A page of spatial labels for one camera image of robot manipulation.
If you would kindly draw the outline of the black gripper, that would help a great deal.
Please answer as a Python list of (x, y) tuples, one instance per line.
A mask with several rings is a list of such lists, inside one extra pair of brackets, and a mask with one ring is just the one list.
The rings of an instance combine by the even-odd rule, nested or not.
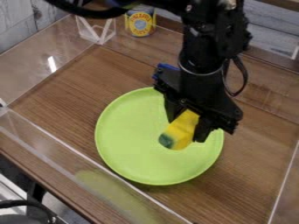
[(169, 123), (190, 109), (201, 118), (193, 140), (205, 143), (211, 132), (223, 129), (233, 134), (243, 118), (238, 104), (226, 93), (221, 72), (209, 75), (163, 70), (154, 80), (154, 89), (163, 94)]

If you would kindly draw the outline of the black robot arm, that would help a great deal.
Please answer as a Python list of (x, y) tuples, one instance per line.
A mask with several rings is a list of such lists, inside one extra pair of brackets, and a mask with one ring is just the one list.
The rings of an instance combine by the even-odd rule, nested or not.
[(122, 8), (131, 9), (134, 4), (162, 8), (182, 18), (179, 68), (159, 66), (154, 75), (154, 89), (163, 94), (169, 121), (177, 121), (187, 111), (197, 113), (194, 142), (203, 143), (217, 129), (233, 133), (243, 118), (233, 98), (243, 90), (230, 88), (227, 75), (235, 65), (243, 79), (249, 79), (239, 55), (253, 39), (245, 0), (117, 0)]

